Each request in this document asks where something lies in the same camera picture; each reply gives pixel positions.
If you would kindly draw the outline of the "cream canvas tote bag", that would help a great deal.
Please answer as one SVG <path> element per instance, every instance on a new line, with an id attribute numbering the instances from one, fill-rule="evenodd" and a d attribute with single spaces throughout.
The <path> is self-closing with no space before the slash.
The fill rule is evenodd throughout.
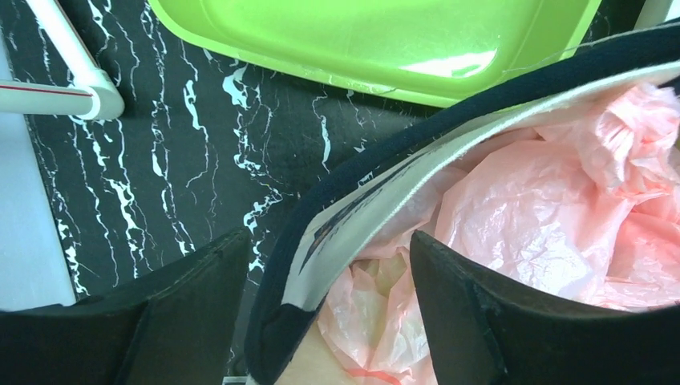
<path id="1" fill-rule="evenodd" d="M 460 133 L 462 124 L 470 120 L 678 58 L 677 18 L 644 30 L 609 36 L 583 53 L 507 80 L 439 111 L 340 164 L 296 204 L 265 265 L 245 337 L 249 381 L 275 383 L 318 314 L 318 304 L 303 310 L 284 305 L 282 298 L 288 280 L 297 277 L 290 267 L 302 237 L 323 210 L 338 206 L 351 193 L 363 194 L 381 187 L 391 179 L 387 166 L 397 156 L 449 132 Z"/>

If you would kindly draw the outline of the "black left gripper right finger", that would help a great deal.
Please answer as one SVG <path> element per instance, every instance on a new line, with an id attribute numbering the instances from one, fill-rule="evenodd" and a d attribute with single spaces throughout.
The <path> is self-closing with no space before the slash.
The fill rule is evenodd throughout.
<path id="1" fill-rule="evenodd" d="M 418 231 L 411 270 L 440 384 L 676 384 L 679 308 L 631 313 L 533 289 Z"/>

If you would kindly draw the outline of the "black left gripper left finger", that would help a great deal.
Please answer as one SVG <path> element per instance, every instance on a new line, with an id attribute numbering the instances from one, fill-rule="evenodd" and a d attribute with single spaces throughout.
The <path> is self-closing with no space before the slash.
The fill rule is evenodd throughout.
<path id="1" fill-rule="evenodd" d="M 249 257 L 236 229 L 105 294 L 2 312 L 2 383 L 222 383 Z"/>

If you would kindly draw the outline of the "pink plastic grocery bag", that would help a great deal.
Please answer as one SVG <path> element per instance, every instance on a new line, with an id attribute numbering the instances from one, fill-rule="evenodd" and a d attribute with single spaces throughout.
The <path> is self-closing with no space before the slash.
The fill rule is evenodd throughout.
<path id="1" fill-rule="evenodd" d="M 558 297 L 624 311 L 677 304 L 678 126 L 674 89 L 641 83 L 485 140 L 342 272 L 320 335 L 357 383 L 436 383 L 411 276 L 417 230 Z"/>

